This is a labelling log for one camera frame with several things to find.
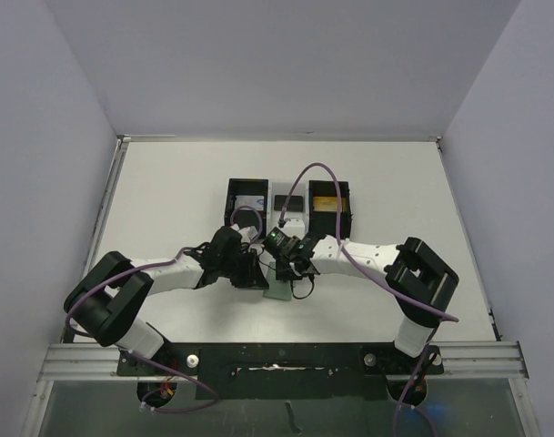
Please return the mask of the green leather card holder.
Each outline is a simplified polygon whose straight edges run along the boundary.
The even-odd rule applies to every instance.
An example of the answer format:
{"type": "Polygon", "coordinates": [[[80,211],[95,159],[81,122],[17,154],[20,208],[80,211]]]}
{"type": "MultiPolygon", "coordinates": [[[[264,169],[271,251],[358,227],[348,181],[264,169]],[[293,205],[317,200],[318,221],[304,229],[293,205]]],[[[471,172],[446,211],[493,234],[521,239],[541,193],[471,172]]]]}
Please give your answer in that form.
{"type": "Polygon", "coordinates": [[[275,262],[267,264],[267,283],[269,288],[263,291],[264,299],[279,301],[291,301],[293,299],[290,284],[277,279],[275,262]]]}

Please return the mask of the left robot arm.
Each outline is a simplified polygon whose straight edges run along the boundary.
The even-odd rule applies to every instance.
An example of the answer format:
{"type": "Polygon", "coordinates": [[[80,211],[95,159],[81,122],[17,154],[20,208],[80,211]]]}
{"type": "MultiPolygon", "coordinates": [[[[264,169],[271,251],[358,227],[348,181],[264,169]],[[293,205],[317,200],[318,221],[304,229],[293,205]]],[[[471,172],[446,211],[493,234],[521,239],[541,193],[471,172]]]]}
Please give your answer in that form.
{"type": "Polygon", "coordinates": [[[110,251],[66,297],[65,325],[104,347],[115,345],[151,359],[167,339],[139,319],[146,298],[202,289],[219,279],[228,279],[236,289],[267,289],[253,248],[260,235],[254,227],[223,226],[209,242],[182,248],[172,259],[137,261],[110,251]]]}

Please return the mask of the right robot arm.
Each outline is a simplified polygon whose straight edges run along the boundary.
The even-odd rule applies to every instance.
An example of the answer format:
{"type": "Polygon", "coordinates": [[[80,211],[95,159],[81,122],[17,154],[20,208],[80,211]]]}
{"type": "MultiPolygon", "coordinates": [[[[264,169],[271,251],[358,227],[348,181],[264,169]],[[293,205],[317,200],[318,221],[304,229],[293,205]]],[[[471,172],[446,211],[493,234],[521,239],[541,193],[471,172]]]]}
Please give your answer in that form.
{"type": "Polygon", "coordinates": [[[262,247],[299,277],[340,274],[369,279],[388,291],[404,315],[394,346],[411,358],[421,354],[441,322],[458,321],[447,314],[458,274],[421,239],[371,245],[325,234],[300,239],[275,228],[262,247]]]}

